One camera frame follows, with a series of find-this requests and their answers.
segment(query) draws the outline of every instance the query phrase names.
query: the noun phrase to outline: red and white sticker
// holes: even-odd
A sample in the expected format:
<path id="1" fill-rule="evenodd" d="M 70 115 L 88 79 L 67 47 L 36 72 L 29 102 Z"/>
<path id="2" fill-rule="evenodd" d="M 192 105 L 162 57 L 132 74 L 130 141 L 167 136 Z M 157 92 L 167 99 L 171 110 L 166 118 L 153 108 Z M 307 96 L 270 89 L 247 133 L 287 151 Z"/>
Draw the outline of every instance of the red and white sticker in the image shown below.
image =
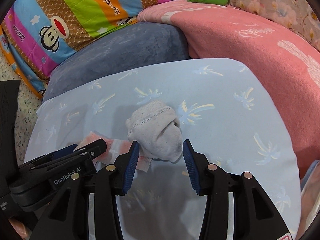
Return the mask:
<path id="1" fill-rule="evenodd" d="M 279 239 L 277 240 L 292 240 L 291 234 L 287 233 L 284 236 L 281 236 Z"/>

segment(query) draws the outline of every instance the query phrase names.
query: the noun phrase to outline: floral fabric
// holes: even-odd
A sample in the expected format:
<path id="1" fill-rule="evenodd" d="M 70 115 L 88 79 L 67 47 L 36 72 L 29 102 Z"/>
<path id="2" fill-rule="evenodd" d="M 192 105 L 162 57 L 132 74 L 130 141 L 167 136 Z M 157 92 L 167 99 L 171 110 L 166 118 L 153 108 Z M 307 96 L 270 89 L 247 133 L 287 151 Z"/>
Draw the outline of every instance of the floral fabric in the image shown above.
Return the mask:
<path id="1" fill-rule="evenodd" d="M 230 5 L 281 24 L 320 51 L 320 22 L 306 0 L 230 0 Z"/>

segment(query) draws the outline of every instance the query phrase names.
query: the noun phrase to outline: green stripe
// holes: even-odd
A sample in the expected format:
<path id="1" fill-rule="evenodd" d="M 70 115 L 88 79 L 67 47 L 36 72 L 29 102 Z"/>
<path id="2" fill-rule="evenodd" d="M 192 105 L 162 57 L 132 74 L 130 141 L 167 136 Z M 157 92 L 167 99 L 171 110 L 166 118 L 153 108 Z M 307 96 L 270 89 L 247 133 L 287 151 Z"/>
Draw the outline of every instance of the green stripe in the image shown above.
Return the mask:
<path id="1" fill-rule="evenodd" d="M 73 11 L 83 28 L 90 36 L 96 38 L 101 36 L 97 31 L 101 28 L 108 28 L 108 33 L 114 31 L 99 4 L 94 0 L 64 0 Z"/>

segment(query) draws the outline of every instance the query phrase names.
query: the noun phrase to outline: white star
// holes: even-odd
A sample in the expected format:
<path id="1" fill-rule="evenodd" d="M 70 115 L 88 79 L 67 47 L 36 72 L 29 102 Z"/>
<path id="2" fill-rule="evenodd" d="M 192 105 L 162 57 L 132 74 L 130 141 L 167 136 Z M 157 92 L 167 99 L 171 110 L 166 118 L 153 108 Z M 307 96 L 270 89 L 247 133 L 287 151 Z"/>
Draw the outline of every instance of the white star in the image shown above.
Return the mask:
<path id="1" fill-rule="evenodd" d="M 99 30 L 97 30 L 97 33 L 103 34 L 103 33 L 105 33 L 107 30 L 108 30 L 107 28 L 101 27 Z"/>
<path id="2" fill-rule="evenodd" d="M 33 19 L 31 19 L 31 21 L 30 21 L 32 23 L 32 25 L 35 25 L 36 23 L 38 23 L 39 22 L 39 18 L 40 18 L 40 15 L 39 16 L 35 15 L 33 17 Z"/>

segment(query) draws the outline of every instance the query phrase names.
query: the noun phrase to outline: gray plush cushion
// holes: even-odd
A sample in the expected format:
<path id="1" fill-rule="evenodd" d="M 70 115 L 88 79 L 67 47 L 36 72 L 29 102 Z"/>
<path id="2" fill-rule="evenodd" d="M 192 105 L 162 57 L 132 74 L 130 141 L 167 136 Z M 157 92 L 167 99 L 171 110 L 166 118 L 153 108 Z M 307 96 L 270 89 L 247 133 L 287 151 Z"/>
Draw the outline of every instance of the gray plush cushion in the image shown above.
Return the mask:
<path id="1" fill-rule="evenodd" d="M 61 63 L 51 75 L 43 101 L 95 79 L 137 67 L 189 59 L 182 31 L 141 22 L 108 34 Z"/>

